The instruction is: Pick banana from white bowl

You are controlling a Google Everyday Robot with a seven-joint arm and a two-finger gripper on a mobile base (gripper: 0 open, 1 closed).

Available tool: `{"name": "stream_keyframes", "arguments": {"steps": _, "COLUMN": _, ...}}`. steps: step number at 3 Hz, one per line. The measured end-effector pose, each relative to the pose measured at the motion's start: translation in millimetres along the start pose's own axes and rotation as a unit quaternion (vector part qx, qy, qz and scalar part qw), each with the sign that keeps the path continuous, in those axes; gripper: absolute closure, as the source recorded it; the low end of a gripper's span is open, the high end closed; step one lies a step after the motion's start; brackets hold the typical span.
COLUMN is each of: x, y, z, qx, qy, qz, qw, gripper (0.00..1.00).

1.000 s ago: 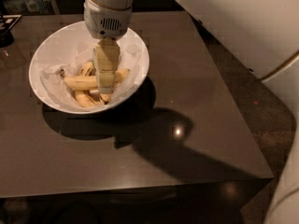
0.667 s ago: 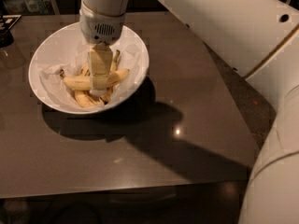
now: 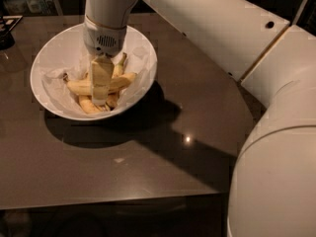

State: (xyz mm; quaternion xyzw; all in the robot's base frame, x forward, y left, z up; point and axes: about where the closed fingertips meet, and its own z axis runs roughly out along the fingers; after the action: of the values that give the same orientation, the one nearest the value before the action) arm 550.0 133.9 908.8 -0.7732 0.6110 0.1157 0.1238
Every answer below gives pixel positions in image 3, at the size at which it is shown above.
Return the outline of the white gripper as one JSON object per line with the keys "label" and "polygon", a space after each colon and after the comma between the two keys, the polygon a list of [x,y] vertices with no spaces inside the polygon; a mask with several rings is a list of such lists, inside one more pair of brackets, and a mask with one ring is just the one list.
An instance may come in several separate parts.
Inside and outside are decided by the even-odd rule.
{"label": "white gripper", "polygon": [[114,72],[114,65],[108,56],[116,56],[121,52],[126,30],[125,17],[114,16],[96,20],[85,16],[83,41],[91,53],[103,53],[90,65],[91,95],[95,105],[102,106],[107,99]]}

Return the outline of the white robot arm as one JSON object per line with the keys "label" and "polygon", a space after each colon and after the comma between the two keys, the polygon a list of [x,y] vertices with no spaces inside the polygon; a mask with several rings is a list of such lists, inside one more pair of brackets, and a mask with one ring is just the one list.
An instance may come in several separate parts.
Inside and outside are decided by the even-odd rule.
{"label": "white robot arm", "polygon": [[[137,0],[86,0],[84,40],[122,48]],[[316,237],[316,39],[245,0],[143,0],[266,112],[235,164],[227,237]]]}

